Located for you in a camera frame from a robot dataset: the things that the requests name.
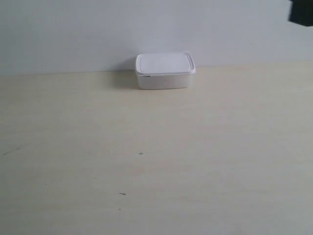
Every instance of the wall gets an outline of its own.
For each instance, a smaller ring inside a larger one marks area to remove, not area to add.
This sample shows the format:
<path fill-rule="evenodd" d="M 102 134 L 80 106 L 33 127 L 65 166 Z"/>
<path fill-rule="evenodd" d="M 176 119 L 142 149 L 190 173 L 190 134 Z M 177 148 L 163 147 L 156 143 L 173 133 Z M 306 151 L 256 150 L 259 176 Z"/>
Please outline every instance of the wall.
<path fill-rule="evenodd" d="M 288 0 L 2 0 L 0 74 L 134 68 L 144 52 L 197 66 L 313 60 Z"/>

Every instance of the white plastic container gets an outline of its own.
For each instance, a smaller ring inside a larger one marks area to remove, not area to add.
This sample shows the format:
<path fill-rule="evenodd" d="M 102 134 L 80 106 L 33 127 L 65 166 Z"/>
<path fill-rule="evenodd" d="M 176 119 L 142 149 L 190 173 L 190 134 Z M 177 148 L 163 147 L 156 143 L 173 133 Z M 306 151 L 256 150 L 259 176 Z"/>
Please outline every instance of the white plastic container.
<path fill-rule="evenodd" d="M 188 53 L 148 53 L 136 59 L 138 83 L 143 89 L 188 87 L 195 73 L 195 63 Z"/>

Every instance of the black object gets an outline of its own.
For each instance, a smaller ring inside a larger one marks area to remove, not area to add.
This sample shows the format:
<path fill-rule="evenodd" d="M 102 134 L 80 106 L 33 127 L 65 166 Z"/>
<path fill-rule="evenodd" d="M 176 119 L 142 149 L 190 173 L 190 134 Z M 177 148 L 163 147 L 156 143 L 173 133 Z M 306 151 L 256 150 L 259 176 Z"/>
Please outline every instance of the black object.
<path fill-rule="evenodd" d="M 303 26 L 313 26 L 313 0 L 290 0 L 289 21 Z"/>

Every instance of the container lid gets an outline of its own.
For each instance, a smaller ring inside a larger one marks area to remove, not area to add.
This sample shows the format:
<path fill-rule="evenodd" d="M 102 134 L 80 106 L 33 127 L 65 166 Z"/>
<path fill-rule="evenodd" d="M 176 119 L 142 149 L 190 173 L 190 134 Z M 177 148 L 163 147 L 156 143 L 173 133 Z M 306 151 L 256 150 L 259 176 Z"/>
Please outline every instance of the container lid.
<path fill-rule="evenodd" d="M 195 63 L 188 53 L 148 53 L 137 56 L 136 60 L 136 73 L 140 76 L 195 72 Z"/>

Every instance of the dark mark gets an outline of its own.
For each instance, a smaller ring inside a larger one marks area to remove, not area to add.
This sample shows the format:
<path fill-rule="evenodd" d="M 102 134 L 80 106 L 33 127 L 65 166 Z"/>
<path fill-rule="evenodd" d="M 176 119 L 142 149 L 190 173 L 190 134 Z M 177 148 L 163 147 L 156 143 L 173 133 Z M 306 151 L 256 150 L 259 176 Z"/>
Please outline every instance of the dark mark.
<path fill-rule="evenodd" d="M 19 146 L 19 147 L 17 147 L 16 149 L 13 149 L 13 150 L 11 150 L 11 151 L 8 151 L 8 152 L 6 152 L 6 153 L 3 153 L 2 156 L 5 156 L 5 155 L 7 155 L 7 154 L 9 154 L 9 153 L 12 153 L 12 152 L 14 152 L 14 151 L 16 151 L 16 150 L 20 150 L 21 147 L 22 147 L 22 146 Z"/>

